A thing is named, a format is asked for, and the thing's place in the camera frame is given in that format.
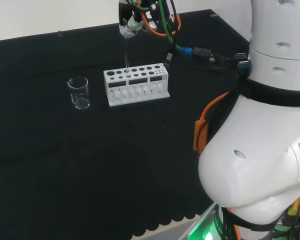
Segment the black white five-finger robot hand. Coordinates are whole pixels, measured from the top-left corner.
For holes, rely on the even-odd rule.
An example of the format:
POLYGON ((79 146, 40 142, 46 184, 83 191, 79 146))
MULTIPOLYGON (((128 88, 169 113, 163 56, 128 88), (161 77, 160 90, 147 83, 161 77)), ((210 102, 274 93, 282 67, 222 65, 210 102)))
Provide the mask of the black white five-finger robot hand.
POLYGON ((139 31, 158 29, 151 11, 156 9, 155 0, 120 0, 118 3, 119 32, 125 39, 134 37, 139 31))

